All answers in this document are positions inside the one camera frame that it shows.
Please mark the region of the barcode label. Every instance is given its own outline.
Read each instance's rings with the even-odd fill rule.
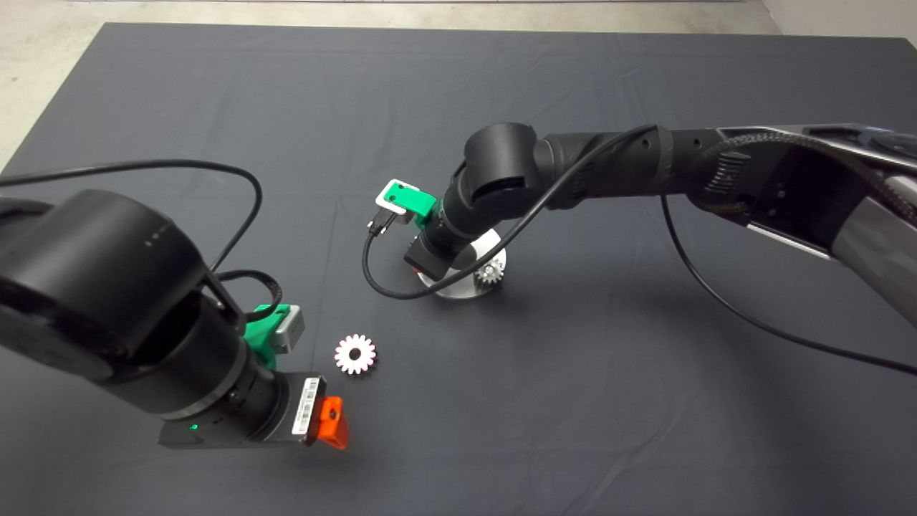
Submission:
[[[293,422],[293,435],[305,435],[309,432],[309,421],[312,419],[312,407],[318,393],[318,378],[309,378],[303,384],[303,395],[299,398],[296,409],[296,420]]]

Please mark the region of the white gear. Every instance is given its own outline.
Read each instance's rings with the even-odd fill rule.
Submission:
[[[490,260],[482,268],[474,272],[474,279],[486,286],[494,286],[503,279],[503,264],[496,259]]]
[[[341,371],[348,375],[361,375],[376,363],[376,344],[366,335],[348,335],[335,348],[335,360]]]

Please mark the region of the round metal base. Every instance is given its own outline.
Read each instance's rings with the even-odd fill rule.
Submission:
[[[482,257],[487,251],[496,247],[498,243],[500,243],[500,235],[497,234],[497,232],[494,230],[488,230],[476,241],[473,241],[470,245],[471,249],[474,250],[474,260]],[[493,260],[498,262],[503,267],[504,271],[506,270],[505,249],[501,249],[500,252],[498,252],[497,255],[493,257]],[[446,272],[445,277],[450,277],[458,271],[458,269],[450,268],[448,272]],[[417,273],[417,276],[420,277],[420,281],[424,282],[424,285],[426,286],[431,286],[435,283],[433,279],[424,273]],[[499,284],[483,284],[481,282],[475,281],[474,275],[468,275],[468,277],[460,279],[454,285],[447,286],[446,288],[437,291],[436,295],[445,297],[446,299],[472,299],[487,294],[493,290],[495,285]]]

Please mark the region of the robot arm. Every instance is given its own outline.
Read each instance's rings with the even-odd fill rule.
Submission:
[[[443,278],[470,242],[522,217],[577,166],[547,208],[684,194],[700,209],[842,262],[917,325],[917,138],[858,125],[650,126],[601,151],[616,136],[539,140],[533,129],[511,123],[478,131],[404,260]]]
[[[244,314],[228,279],[128,197],[0,197],[0,344],[164,420],[170,448],[346,447],[324,378],[273,370],[303,331],[298,307],[278,305],[275,288],[270,314]]]

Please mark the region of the black cable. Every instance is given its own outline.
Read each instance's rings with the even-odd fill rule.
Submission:
[[[809,349],[813,349],[815,351],[833,354],[835,356],[848,358],[850,360],[856,360],[864,364],[877,365],[879,367],[885,367],[885,368],[892,369],[894,371],[899,371],[901,373],[905,373],[908,375],[917,376],[917,367],[914,367],[912,365],[902,364],[900,362],[894,362],[892,360],[887,360],[885,358],[879,358],[879,357],[871,356],[868,354],[847,351],[844,349],[829,346],[827,344],[822,344],[816,341],[810,341],[809,339],[805,339],[797,335],[793,335],[792,333],[787,333],[778,328],[774,328],[773,326],[770,326],[769,324],[766,324],[765,322],[762,322],[748,315],[740,308],[736,308],[735,306],[733,306],[732,303],[727,301],[723,296],[720,295],[719,292],[717,292],[709,283],[707,283],[706,280],[703,279],[703,276],[701,276],[701,273],[698,272],[697,268],[694,266],[694,263],[691,262],[691,259],[688,257],[688,254],[685,252],[684,248],[681,246],[681,241],[679,240],[678,233],[675,231],[675,224],[672,222],[672,215],[668,210],[668,199],[666,198],[666,196],[661,196],[660,200],[662,202],[662,214],[666,219],[666,227],[668,227],[668,235],[671,237],[672,243],[675,244],[675,250],[678,252],[679,257],[681,258],[681,262],[685,265],[685,267],[688,268],[688,272],[690,272],[691,275],[694,276],[694,279],[696,279],[697,282],[701,284],[703,289],[706,290],[708,294],[713,296],[713,298],[719,301],[720,304],[722,304],[724,307],[728,308],[729,311],[733,312],[735,315],[745,320],[745,322],[748,322],[754,326],[757,326],[759,329],[766,331],[767,333],[770,333],[771,335],[775,335],[777,337],[780,337],[781,339],[793,342],[795,344],[807,347]]]
[[[85,177],[87,175],[112,174],[116,172],[127,172],[133,170],[148,170],[154,168],[194,168],[199,170],[212,170],[224,174],[232,174],[242,177],[248,181],[255,190],[255,201],[252,204],[249,215],[245,217],[242,225],[239,226],[236,233],[229,239],[229,242],[222,251],[216,256],[214,262],[210,265],[211,270],[216,270],[226,259],[229,253],[236,247],[242,235],[249,229],[261,210],[261,202],[264,194],[261,191],[261,183],[258,178],[251,172],[232,165],[216,162],[205,162],[199,160],[144,160],[136,162],[119,162],[80,168],[71,168],[52,172],[40,172],[33,174],[16,175],[13,177],[4,177],[0,179],[0,188],[5,186],[32,185],[34,183],[47,183],[48,181],[60,181],[62,179],[73,179],[76,177]]]
[[[271,275],[252,269],[239,269],[236,271],[226,271],[224,273],[216,274],[216,279],[221,282],[232,281],[234,279],[239,279],[240,277],[247,277],[258,281],[267,287],[271,292],[271,305],[261,310],[246,313],[245,321],[254,322],[256,320],[262,320],[268,317],[270,314],[274,313],[274,310],[276,310],[277,307],[281,304],[281,301],[283,301],[283,290],[281,289],[281,284],[278,283],[277,280],[275,280],[273,277],[271,277]]]
[[[574,176],[576,176],[576,174],[584,166],[589,164],[599,154],[605,151],[608,151],[609,149],[617,146],[620,143],[631,140],[632,138],[636,138],[638,136],[642,136],[643,134],[649,132],[650,130],[655,129],[656,127],[657,127],[656,125],[645,125],[645,126],[640,126],[638,128],[630,129],[628,131],[625,131],[625,132],[622,132],[616,135],[614,138],[611,138],[610,140],[604,141],[603,143],[598,145],[595,149],[587,152],[585,155],[579,158],[574,164],[572,164],[570,168],[567,169],[558,178],[558,180],[555,181],[554,184],[551,185],[551,187],[549,187],[549,189],[535,202],[535,204],[532,205],[532,207],[529,208],[527,212],[525,212],[522,218],[519,219],[510,228],[510,230],[507,231],[506,234],[501,237],[500,243],[498,243],[495,247],[493,247],[493,249],[490,249],[489,251],[487,251],[476,262],[456,272],[455,274],[445,277],[435,282],[434,284],[427,286],[426,288],[422,288],[414,292],[395,292],[393,290],[389,290],[388,288],[385,288],[384,286],[379,285],[379,283],[377,283],[376,280],[372,277],[372,272],[370,272],[370,246],[372,245],[372,241],[377,236],[373,234],[372,232],[370,232],[370,234],[366,238],[366,242],[363,243],[363,259],[362,259],[363,276],[366,278],[367,283],[369,283],[372,289],[375,290],[376,292],[382,294],[383,296],[391,297],[392,299],[402,299],[402,300],[418,299],[420,297],[429,296],[430,294],[437,292],[437,290],[442,290],[443,288],[446,288],[447,286],[454,285],[462,278],[465,278],[469,275],[474,274],[475,271],[477,271],[478,269],[483,267],[485,264],[487,264],[487,262],[489,262],[494,256],[496,256],[498,252],[502,251],[503,248],[509,245],[509,243],[513,241],[513,239],[515,239],[519,235],[519,233],[522,232],[522,230],[525,229],[525,226],[528,226],[529,222],[531,222],[532,219],[535,218],[538,212],[540,212],[545,206],[547,206],[547,203],[549,203],[554,198],[554,196],[560,191],[560,189],[563,188],[571,179],[573,179]]]

